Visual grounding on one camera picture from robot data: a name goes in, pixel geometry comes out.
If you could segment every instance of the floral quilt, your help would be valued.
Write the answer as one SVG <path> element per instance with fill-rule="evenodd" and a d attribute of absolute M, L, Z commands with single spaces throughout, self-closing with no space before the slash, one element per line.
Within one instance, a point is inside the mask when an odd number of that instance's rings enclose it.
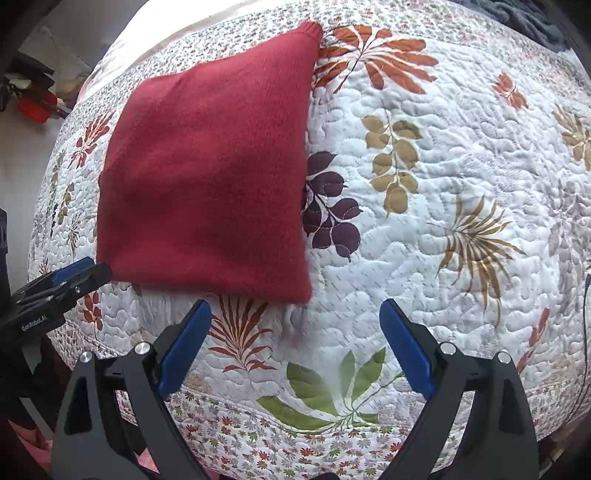
<path fill-rule="evenodd" d="M 324 27 L 301 200 L 310 303 L 112 283 L 50 334 L 60 355 L 73 366 L 86 349 L 125 354 L 207 300 L 211 331 L 168 407 L 199 460 L 234 478 L 379 476 L 424 405 L 379 328 L 390 297 L 466 354 L 508 351 L 538 437 L 585 413 L 587 402 L 575 406 L 588 381 L 589 79 L 444 0 L 297 1 L 189 34 L 128 70 L 64 123 L 35 209 L 30 278 L 95 255 L 106 148 L 142 79 L 305 19 Z M 438 467 L 453 459 L 470 401 Z M 133 419 L 124 396 L 120 406 Z"/>

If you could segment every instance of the knit fabric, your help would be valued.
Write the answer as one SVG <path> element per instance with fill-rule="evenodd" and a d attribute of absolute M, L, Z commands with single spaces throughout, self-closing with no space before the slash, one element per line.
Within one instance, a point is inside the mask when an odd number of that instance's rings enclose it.
<path fill-rule="evenodd" d="M 100 176 L 113 280 L 305 303 L 304 132 L 322 28 L 142 82 Z"/>

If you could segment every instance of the cable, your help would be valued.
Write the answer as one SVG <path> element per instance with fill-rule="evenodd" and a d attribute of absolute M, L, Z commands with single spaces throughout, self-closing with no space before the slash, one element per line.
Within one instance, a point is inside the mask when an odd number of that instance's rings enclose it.
<path fill-rule="evenodd" d="M 587 357 L 588 356 L 588 353 L 587 353 L 587 349 L 588 349 L 588 345 L 587 345 L 587 319 L 586 319 L 586 315 L 585 315 L 587 292 L 589 291 L 589 286 L 591 286 L 591 274 L 588 273 L 587 277 L 585 278 L 585 292 L 583 294 L 583 343 L 584 343 L 583 356 L 585 358 L 585 370 L 584 370 L 584 374 L 583 374 L 583 383 L 581 384 L 581 389 L 579 390 L 579 395 L 577 395 L 577 399 L 574 401 L 573 408 L 570 409 L 569 414 L 565 417 L 564 422 L 562 422 L 562 425 L 560 426 L 560 428 L 562 428 L 568 421 L 570 421 L 572 419 L 573 415 L 579 411 L 579 408 L 583 404 L 583 400 L 587 397 L 587 393 L 589 392 L 589 384 L 588 384 L 587 389 L 585 390 L 585 395 L 583 396 L 581 403 L 577 407 L 577 403 L 579 402 L 579 399 L 581 398 L 581 393 L 583 393 L 583 389 L 585 387 L 585 382 L 587 381 L 587 369 L 589 366 L 589 361 L 588 361 L 589 359 Z"/>

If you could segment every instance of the brown fern print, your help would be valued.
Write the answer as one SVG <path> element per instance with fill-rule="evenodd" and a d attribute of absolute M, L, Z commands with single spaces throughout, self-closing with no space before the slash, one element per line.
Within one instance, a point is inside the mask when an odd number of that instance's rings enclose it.
<path fill-rule="evenodd" d="M 76 168 L 84 166 L 86 163 L 86 157 L 94 152 L 98 139 L 109 131 L 107 124 L 111 118 L 113 118 L 113 113 L 110 115 L 104 114 L 97 117 L 88 125 L 88 127 L 86 127 L 84 137 L 80 137 L 78 142 L 76 142 L 76 149 L 72 154 L 72 160 L 70 161 L 68 168 L 70 168 L 74 162 L 77 162 Z"/>
<path fill-rule="evenodd" d="M 212 328 L 209 330 L 209 335 L 222 342 L 224 346 L 213 346 L 208 350 L 222 353 L 236 361 L 236 364 L 228 365 L 224 368 L 224 372 L 230 370 L 252 372 L 257 368 L 277 370 L 275 367 L 266 365 L 265 362 L 259 359 L 252 358 L 253 355 L 262 352 L 265 348 L 271 350 L 269 345 L 253 346 L 253 344 L 263 333 L 272 332 L 269 328 L 260 329 L 258 327 L 261 315 L 269 304 L 267 302 L 262 303 L 251 313 L 253 304 L 254 299 L 248 299 L 241 311 L 240 298 L 236 299 L 235 307 L 233 307 L 229 297 L 227 305 L 224 305 L 223 298 L 219 295 L 222 318 L 216 315 L 212 316 L 213 323 Z"/>
<path fill-rule="evenodd" d="M 387 28 L 374 33 L 374 29 L 368 25 L 339 27 L 335 28 L 332 34 L 337 42 L 320 50 L 319 59 L 329 61 L 320 64 L 314 71 L 314 74 L 320 76 L 314 87 L 324 87 L 346 72 L 333 92 L 337 93 L 359 62 L 365 66 L 372 86 L 378 90 L 384 88 L 384 79 L 387 77 L 409 92 L 425 93 L 413 77 L 426 82 L 436 79 L 424 70 L 416 68 L 433 67 L 439 63 L 433 57 L 418 53 L 426 47 L 424 40 L 392 40 L 392 32 Z"/>
<path fill-rule="evenodd" d="M 464 267 L 467 266 L 470 274 L 467 293 L 472 291 L 474 273 L 478 272 L 485 310 L 488 307 L 489 287 L 492 287 L 495 293 L 498 307 L 496 326 L 498 326 L 501 322 L 501 286 L 496 269 L 502 271 L 510 281 L 502 260 L 513 260 L 510 255 L 511 250 L 521 255 L 525 255 L 525 252 L 509 242 L 492 236 L 502 232 L 511 222 L 502 222 L 504 210 L 495 217 L 496 201 L 493 202 L 488 215 L 481 218 L 484 207 L 485 198 L 483 195 L 473 211 L 468 214 L 463 213 L 462 198 L 459 195 L 456 196 L 456 220 L 450 228 L 446 228 L 448 232 L 447 247 L 439 270 L 446 268 L 455 254 L 458 263 L 457 279 L 454 284 L 462 275 Z"/>
<path fill-rule="evenodd" d="M 80 238 L 80 224 L 82 219 L 81 212 L 76 212 L 72 218 L 72 224 L 70 225 L 70 230 L 68 231 L 68 238 L 66 239 L 66 245 L 68 245 L 72 251 L 72 257 L 76 257 L 76 247 L 78 246 L 78 239 Z"/>
<path fill-rule="evenodd" d="M 54 214 L 51 217 L 51 230 L 50 230 L 50 238 L 53 235 L 53 227 L 55 226 L 55 212 L 57 211 L 57 205 L 54 204 L 56 201 L 56 193 L 57 193 L 57 181 L 60 178 L 60 169 L 61 165 L 64 163 L 64 156 L 66 155 L 66 150 L 62 150 L 60 154 L 57 156 L 57 160 L 53 168 L 51 169 L 51 181 L 49 184 L 49 202 L 47 202 L 47 210 L 46 210 L 46 222 L 49 224 L 49 216 L 51 214 L 52 208 Z"/>

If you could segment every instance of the red sweater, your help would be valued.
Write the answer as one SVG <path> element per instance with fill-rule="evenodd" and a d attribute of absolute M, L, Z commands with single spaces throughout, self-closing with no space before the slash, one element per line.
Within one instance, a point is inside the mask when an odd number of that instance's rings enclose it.
<path fill-rule="evenodd" d="M 304 133 L 322 28 L 143 81 L 100 176 L 113 280 L 305 303 Z"/>

